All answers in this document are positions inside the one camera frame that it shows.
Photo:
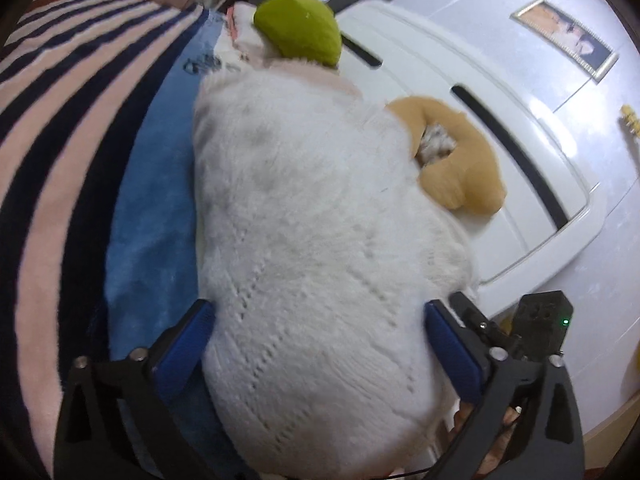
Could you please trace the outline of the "right hand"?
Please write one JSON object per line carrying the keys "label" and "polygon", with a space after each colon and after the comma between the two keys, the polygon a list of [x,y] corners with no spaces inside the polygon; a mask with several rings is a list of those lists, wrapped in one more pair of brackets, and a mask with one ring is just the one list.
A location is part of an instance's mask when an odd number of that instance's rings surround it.
{"label": "right hand", "polygon": [[457,440],[473,443],[476,457],[478,452],[484,452],[472,479],[485,479],[500,465],[506,455],[506,449],[518,426],[521,413],[518,408],[507,408],[500,424],[492,428],[480,426],[473,416],[474,410],[475,406],[472,403],[459,402],[457,411],[454,413],[454,426],[449,430],[448,439],[450,443]]}

